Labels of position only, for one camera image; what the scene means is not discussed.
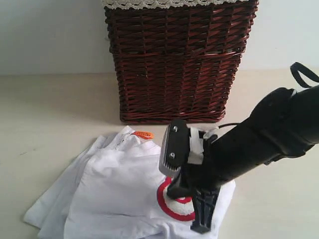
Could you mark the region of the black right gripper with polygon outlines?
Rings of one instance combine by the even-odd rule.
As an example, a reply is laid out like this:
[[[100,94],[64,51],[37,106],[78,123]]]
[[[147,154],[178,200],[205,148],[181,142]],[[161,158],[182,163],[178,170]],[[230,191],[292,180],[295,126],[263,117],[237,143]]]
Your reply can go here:
[[[187,159],[168,188],[172,199],[192,197],[192,231],[211,231],[220,187],[254,169],[283,158],[304,156],[319,142],[319,89],[301,92],[278,88],[264,97],[250,116],[223,136],[204,139],[196,133],[199,163]]]

